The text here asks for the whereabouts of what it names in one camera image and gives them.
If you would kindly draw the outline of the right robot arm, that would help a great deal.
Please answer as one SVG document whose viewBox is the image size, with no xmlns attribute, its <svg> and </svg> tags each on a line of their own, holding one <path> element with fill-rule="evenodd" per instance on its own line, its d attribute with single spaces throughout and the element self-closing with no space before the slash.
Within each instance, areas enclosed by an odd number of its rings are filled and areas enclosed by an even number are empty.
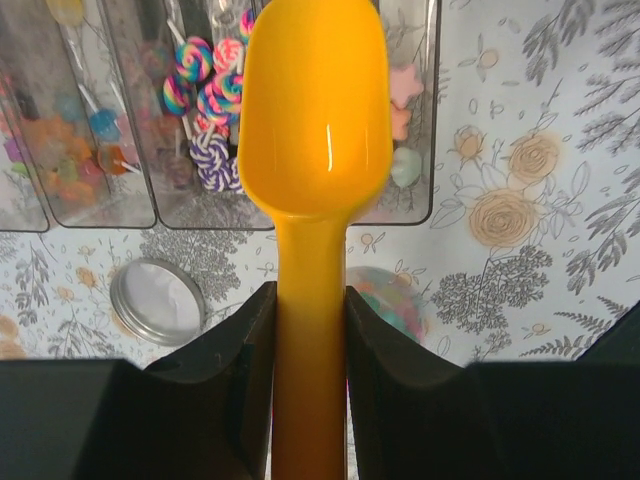
<svg viewBox="0 0 640 480">
<path fill-rule="evenodd" d="M 638 366 L 640 362 L 640 305 L 636 304 L 578 359 L 587 363 Z"/>
</svg>

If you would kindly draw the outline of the clear plastic jar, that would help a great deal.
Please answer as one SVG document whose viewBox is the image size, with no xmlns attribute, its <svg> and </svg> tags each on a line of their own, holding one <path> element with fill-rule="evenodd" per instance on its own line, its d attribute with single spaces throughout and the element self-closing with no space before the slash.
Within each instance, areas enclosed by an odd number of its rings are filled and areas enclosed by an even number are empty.
<svg viewBox="0 0 640 480">
<path fill-rule="evenodd" d="M 385 322 L 421 343 L 428 331 L 421 296 L 407 280 L 377 267 L 351 267 L 347 285 L 353 287 Z"/>
</svg>

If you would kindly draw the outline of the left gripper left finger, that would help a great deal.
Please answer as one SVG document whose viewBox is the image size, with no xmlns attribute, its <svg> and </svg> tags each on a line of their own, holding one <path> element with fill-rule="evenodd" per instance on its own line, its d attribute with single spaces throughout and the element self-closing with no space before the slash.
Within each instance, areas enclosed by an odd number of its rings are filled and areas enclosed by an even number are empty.
<svg viewBox="0 0 640 480">
<path fill-rule="evenodd" d="M 261 479 L 276 286 L 138 368 L 123 359 L 1 365 L 5 479 Z"/>
</svg>

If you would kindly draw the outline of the yellow plastic scoop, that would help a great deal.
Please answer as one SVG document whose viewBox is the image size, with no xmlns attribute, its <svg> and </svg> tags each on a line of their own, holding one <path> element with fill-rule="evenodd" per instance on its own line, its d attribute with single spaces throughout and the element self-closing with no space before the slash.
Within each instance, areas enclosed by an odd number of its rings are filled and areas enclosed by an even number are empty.
<svg viewBox="0 0 640 480">
<path fill-rule="evenodd" d="M 346 466 L 346 230 L 391 167 L 389 65 L 369 1 L 272 1 L 244 67 L 239 172 L 278 247 L 271 475 Z"/>
</svg>

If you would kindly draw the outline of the clear compartment candy box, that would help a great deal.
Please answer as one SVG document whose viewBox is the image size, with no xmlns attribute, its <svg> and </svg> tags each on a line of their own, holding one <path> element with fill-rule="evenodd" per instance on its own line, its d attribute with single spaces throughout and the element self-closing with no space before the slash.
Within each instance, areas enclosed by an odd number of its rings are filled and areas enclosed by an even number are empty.
<svg viewBox="0 0 640 480">
<path fill-rule="evenodd" d="M 369 1 L 385 34 L 392 156 L 355 221 L 430 210 L 436 1 Z M 270 1 L 5 1 L 1 111 L 44 219 L 67 228 L 272 228 L 239 172 L 244 67 Z"/>
</svg>

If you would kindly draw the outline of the silver round jar lid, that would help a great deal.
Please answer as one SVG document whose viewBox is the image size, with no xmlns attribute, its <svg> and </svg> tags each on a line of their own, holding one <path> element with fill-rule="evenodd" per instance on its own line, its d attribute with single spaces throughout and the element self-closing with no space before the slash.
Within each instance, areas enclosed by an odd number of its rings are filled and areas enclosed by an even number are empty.
<svg viewBox="0 0 640 480">
<path fill-rule="evenodd" d="M 204 330 L 206 306 L 201 290 L 167 261 L 129 262 L 115 273 L 109 293 L 123 325 L 143 340 L 178 347 Z"/>
</svg>

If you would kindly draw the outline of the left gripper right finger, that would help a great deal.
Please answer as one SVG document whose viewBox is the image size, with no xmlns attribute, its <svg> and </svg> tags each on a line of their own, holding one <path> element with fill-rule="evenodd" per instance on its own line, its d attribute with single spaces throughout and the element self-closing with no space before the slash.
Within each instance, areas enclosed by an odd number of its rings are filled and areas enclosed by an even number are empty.
<svg viewBox="0 0 640 480">
<path fill-rule="evenodd" d="M 348 382 L 363 479 L 635 479 L 639 365 L 459 367 L 345 300 Z"/>
</svg>

